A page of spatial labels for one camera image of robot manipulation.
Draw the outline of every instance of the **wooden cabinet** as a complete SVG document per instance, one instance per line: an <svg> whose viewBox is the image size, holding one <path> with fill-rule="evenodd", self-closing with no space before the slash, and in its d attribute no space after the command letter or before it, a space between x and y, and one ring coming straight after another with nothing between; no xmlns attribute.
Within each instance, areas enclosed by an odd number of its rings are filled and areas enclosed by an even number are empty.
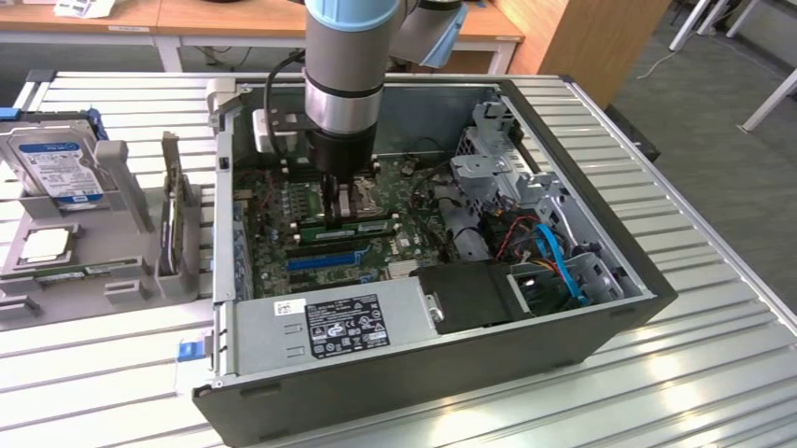
<svg viewBox="0 0 797 448"><path fill-rule="evenodd" d="M570 75L606 107L670 0L494 0L526 39L510 73Z"/></svg>

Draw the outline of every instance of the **power supply label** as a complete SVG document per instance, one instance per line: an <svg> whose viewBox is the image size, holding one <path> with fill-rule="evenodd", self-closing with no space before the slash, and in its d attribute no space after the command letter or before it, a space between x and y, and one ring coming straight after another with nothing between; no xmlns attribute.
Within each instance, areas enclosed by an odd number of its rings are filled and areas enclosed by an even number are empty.
<svg viewBox="0 0 797 448"><path fill-rule="evenodd" d="M19 148L51 198L75 204L101 198L100 182L91 168L83 165L77 143L27 144Z"/></svg>
<svg viewBox="0 0 797 448"><path fill-rule="evenodd" d="M376 294L306 307L310 352L318 359L390 345Z"/></svg>

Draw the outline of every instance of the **metal rail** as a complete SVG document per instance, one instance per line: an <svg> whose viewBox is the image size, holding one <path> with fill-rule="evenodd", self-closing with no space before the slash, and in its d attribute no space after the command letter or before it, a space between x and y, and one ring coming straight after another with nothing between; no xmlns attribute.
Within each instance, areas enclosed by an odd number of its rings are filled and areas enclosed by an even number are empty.
<svg viewBox="0 0 797 448"><path fill-rule="evenodd" d="M176 133L210 223L207 80L204 74L60 73L39 110L97 107L111 138L128 140L129 166L147 187L159 187L163 178L159 136ZM793 314L578 86L557 77L514 80L677 288L677 301L578 366L268 447L793 444ZM542 153L531 142L527 147L545 168ZM12 199L15 191L9 187L3 196ZM13 210L13 201L0 203L0 226L13 226ZM207 269L210 227L202 244ZM198 301L0 333L0 409L13 409L0 413L0 446L222 446L175 392L176 344L211 324L210 301Z"/></svg>

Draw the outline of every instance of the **blue tab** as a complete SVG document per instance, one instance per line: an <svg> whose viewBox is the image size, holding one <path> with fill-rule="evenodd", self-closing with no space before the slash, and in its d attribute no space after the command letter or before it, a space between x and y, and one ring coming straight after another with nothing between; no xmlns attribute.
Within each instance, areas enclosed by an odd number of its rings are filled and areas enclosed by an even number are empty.
<svg viewBox="0 0 797 448"><path fill-rule="evenodd" d="M567 270L565 257L562 256L562 250L559 250L559 243L557 242L557 237L553 234L553 230L546 224L537 224L537 230L546 237L547 244L550 245L550 251L553 252L553 258L557 262L557 266L559 267L559 272L562 273L562 279L565 280L565 284L570 290L570 295L578 299L578 302L582 304L582 306L586 306L589 303L586 301L586 297L583 296L582 289L578 286L578 282L573 279L570 271Z"/></svg>
<svg viewBox="0 0 797 448"><path fill-rule="evenodd" d="M420 62L420 65L424 67L442 67L446 62L449 61L449 57L451 56L451 51L454 51L454 44L457 43L457 37L459 36L459 30L462 29L462 24L465 23L465 18L469 15L469 7L462 4L459 11L451 22L449 23L449 28L443 33L442 37L435 43L431 51L426 55L426 59Z"/></svg>
<svg viewBox="0 0 797 448"><path fill-rule="evenodd" d="M0 107L0 121L11 121L20 118L21 111L16 107Z"/></svg>
<svg viewBox="0 0 797 448"><path fill-rule="evenodd" d="M204 343L180 343L176 351L176 362L195 361L204 357Z"/></svg>

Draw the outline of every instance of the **green circuit board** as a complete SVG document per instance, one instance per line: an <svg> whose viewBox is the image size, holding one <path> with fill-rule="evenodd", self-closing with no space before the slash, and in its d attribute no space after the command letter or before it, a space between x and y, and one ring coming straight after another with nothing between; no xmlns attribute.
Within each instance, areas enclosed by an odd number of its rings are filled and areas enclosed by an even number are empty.
<svg viewBox="0 0 797 448"><path fill-rule="evenodd" d="M400 171L404 167L400 157L380 159L379 172L355 179L362 199L358 219L336 229L324 226L318 181L284 175L279 169L242 171L235 176L254 299L386 280L395 261L437 264L439 245L429 232L445 235L442 217L431 206L414 207L410 213L414 185L430 169L407 175ZM334 257L354 257L355 262L296 269Z"/></svg>

